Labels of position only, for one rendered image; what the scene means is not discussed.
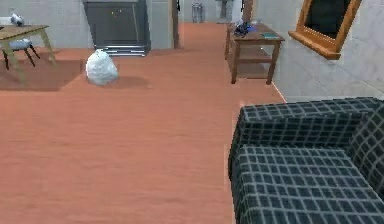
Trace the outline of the brown wooden side table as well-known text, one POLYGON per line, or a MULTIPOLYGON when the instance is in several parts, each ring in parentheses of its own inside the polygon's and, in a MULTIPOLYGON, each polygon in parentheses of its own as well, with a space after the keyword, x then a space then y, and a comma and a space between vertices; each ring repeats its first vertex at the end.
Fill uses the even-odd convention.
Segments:
POLYGON ((226 26, 224 59, 228 63, 231 83, 238 77, 273 80, 280 48, 285 39, 263 23, 252 24, 246 36, 234 35, 235 24, 226 26), (275 33, 279 39, 265 39, 262 33, 275 33))

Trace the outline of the dark blue lumpy object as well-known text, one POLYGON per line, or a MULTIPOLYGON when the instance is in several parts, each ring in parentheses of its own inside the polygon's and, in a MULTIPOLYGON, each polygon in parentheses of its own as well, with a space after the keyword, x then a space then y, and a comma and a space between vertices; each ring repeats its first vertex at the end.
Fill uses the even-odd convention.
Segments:
POLYGON ((252 24, 249 22, 242 22, 235 25, 234 35, 235 36, 246 36, 252 29, 252 24))

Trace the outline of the grey metal stool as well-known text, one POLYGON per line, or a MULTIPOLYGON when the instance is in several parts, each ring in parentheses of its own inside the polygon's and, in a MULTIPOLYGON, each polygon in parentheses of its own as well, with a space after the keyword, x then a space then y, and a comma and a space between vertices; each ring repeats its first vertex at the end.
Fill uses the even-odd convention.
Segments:
POLYGON ((203 5, 200 2, 192 4, 192 22, 201 23, 203 19, 203 5))

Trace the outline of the white lumpy bag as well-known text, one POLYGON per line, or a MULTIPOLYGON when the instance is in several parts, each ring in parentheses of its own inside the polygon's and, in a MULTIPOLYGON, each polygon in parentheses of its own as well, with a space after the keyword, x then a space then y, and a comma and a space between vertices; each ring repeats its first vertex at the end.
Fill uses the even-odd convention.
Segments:
POLYGON ((118 78, 118 70, 112 58, 98 49, 87 59, 86 76, 91 83, 103 86, 118 78))

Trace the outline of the dark checked sofa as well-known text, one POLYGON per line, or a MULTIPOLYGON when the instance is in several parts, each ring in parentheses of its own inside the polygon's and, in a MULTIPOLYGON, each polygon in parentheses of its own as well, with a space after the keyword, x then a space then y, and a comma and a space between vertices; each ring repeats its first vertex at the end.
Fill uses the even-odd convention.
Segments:
POLYGON ((244 106, 228 177, 236 224, 384 224, 384 100, 244 106))

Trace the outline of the wood framed window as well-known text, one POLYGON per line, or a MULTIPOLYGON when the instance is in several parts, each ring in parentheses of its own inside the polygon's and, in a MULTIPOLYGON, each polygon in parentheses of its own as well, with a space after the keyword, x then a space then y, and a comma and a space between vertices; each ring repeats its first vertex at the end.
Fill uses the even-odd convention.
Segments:
POLYGON ((338 60, 362 0, 304 0, 289 36, 327 60, 338 60))

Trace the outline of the white chair with black legs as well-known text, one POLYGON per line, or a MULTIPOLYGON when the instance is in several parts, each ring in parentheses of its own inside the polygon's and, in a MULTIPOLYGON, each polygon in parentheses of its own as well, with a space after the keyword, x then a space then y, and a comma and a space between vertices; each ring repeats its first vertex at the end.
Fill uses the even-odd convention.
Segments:
POLYGON ((37 54, 36 50, 34 49, 34 46, 30 39, 21 39, 21 40, 12 41, 10 42, 10 47, 13 52, 23 51, 27 55, 32 66, 35 66, 35 63, 34 63, 34 60, 32 59, 32 56, 29 53, 29 49, 33 51, 33 53, 36 55, 37 58, 40 58, 40 56, 37 54))

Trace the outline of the light wooden table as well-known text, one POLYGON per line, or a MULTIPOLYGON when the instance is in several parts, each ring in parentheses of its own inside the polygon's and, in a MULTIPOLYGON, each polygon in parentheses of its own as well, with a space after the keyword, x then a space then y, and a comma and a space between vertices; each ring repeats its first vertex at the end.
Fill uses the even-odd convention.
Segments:
POLYGON ((16 71, 19 81, 25 83, 25 75, 18 64, 18 60, 15 58, 15 55, 10 47, 12 41, 27 38, 29 36, 39 35, 45 45, 45 48, 49 52, 49 60, 53 65, 56 64, 56 58, 53 53, 53 49, 47 35, 46 29, 48 25, 26 25, 22 27, 17 27, 14 25, 4 25, 3 29, 0 30, 0 46, 1 49, 7 55, 7 59, 10 64, 16 71))

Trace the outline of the grey white statuette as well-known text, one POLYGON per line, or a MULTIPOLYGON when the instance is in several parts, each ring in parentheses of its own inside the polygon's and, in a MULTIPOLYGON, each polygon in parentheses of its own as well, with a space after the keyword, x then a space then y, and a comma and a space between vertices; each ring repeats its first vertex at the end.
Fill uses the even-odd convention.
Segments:
POLYGON ((11 13, 11 23, 15 26, 18 26, 18 27, 22 27, 25 25, 25 21, 24 21, 24 18, 21 16, 21 15, 18 15, 16 12, 15 12, 15 9, 14 8, 11 8, 10 9, 10 13, 11 13))

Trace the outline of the brown wooden door frame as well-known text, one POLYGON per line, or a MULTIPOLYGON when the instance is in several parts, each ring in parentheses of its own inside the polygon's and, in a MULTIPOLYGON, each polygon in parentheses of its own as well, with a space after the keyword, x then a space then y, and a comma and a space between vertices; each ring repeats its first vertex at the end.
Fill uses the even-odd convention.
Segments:
POLYGON ((179 47, 179 18, 178 13, 180 10, 179 0, 171 0, 171 15, 172 15, 172 37, 173 37, 173 48, 179 47))

